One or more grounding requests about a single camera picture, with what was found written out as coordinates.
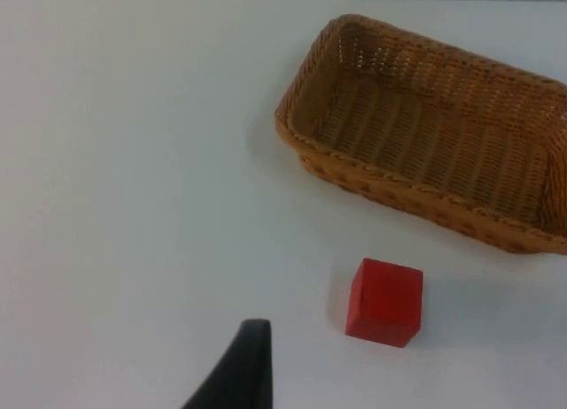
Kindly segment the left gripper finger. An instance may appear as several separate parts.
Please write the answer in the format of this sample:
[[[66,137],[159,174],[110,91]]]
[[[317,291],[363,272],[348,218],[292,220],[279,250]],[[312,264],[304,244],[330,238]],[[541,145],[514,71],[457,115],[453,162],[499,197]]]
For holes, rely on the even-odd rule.
[[[271,409],[269,320],[244,320],[217,365],[185,403],[186,409]]]

